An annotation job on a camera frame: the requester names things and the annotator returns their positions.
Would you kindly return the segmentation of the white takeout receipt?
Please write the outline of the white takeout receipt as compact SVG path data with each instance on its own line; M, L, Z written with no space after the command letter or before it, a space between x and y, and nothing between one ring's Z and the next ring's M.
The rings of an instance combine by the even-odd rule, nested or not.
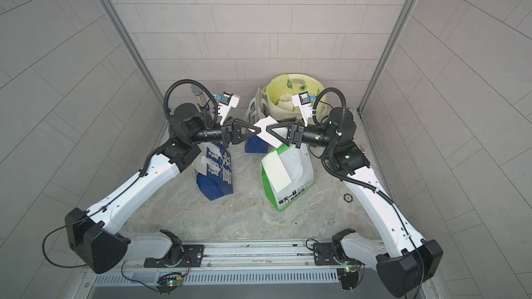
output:
M254 126L260 128L260 133L257 134L257 137L261 138L273 148L279 148L285 144L288 129L286 127L272 128L271 131L274 132L274 134L269 133L267 127L274 124L278 124L278 121L273 117L268 116L258 120L254 123Z
M265 156L261 165L276 195L287 195L295 187L292 180L292 162L294 148L274 149Z

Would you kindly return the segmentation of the green white paper bag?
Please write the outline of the green white paper bag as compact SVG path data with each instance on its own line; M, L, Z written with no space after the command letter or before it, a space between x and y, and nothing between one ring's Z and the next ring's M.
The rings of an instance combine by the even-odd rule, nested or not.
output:
M307 145L282 145L260 161L265 196L282 212L314 185L314 170Z

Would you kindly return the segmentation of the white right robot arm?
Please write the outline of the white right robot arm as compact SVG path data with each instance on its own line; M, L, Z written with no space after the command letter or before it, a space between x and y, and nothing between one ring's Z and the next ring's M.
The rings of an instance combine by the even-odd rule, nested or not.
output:
M322 147L319 159L324 170L358 199L382 240L364 238L348 228L335 234L327 245L332 256L346 267L358 264L373 269L397 298L405 298L411 291L419 294L423 283L435 275L443 249L407 221L382 187L370 161L353 140L357 125L343 93L328 87L318 96L297 94L293 103L302 118L277 121L268 116L259 120L256 126L262 139L275 147Z

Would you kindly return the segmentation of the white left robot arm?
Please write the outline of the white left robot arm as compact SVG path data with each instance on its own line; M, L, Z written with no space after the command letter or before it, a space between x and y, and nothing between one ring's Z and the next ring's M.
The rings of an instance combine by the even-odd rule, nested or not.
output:
M65 217L69 247L85 266L103 274L126 260L155 259L167 267L183 261L181 239L170 231L127 236L119 231L135 210L194 162L200 144L227 147L260 133L260 128L229 116L239 101L235 94L213 94L195 80L180 80L169 87L163 98L168 140L150 152L141 170L114 192Z

